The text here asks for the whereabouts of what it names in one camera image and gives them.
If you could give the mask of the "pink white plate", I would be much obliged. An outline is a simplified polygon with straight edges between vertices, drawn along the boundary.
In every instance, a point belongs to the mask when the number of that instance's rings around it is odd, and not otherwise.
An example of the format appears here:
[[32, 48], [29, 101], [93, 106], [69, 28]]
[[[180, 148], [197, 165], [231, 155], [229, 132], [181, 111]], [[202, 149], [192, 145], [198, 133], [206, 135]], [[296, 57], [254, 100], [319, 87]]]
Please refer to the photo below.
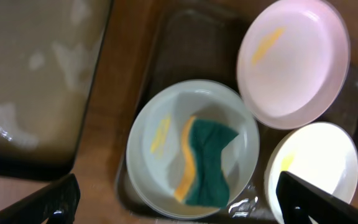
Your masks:
[[327, 1], [281, 0], [248, 28], [237, 57], [237, 84], [264, 125], [295, 129], [337, 98], [351, 60], [349, 34]]

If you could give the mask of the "green yellow sponge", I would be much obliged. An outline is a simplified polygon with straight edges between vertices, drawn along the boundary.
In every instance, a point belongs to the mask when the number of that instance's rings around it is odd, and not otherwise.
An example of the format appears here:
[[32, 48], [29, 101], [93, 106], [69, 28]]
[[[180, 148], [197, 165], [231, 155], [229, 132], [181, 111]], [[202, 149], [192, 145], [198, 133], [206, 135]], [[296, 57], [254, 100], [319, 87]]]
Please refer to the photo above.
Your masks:
[[180, 139], [184, 158], [183, 176], [174, 191], [185, 205], [223, 208], [230, 190], [222, 169], [222, 151], [238, 132], [219, 122], [192, 116]]

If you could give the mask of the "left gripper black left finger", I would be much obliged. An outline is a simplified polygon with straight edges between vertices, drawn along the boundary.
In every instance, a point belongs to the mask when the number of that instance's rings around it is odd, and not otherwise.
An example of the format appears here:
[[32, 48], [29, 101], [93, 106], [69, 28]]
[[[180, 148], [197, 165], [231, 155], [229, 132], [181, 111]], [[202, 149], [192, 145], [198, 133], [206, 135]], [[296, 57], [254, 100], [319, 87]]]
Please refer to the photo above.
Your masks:
[[68, 174], [0, 211], [0, 223], [73, 224], [80, 201], [74, 174]]

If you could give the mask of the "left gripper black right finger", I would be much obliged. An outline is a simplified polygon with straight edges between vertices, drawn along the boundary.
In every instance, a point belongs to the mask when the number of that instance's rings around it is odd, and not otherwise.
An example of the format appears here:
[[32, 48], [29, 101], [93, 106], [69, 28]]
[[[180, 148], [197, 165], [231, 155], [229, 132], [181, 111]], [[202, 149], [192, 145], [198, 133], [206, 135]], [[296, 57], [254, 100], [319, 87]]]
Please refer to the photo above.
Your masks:
[[276, 195], [286, 224], [358, 224], [357, 208], [288, 171], [280, 173]]

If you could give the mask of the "pale grey plate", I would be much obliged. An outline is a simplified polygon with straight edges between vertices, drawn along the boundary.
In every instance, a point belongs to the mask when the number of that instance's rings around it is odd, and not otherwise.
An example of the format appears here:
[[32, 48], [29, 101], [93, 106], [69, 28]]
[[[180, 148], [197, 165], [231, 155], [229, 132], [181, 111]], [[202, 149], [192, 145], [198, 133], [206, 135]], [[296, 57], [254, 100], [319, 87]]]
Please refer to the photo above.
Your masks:
[[239, 95], [218, 82], [188, 80], [155, 95], [132, 125], [126, 149], [131, 184], [146, 204], [161, 215], [179, 220], [205, 218], [217, 208], [177, 202], [174, 191], [184, 173], [181, 132], [191, 116], [225, 124], [239, 134], [222, 152], [223, 174], [233, 202], [248, 185], [259, 156], [259, 130]]

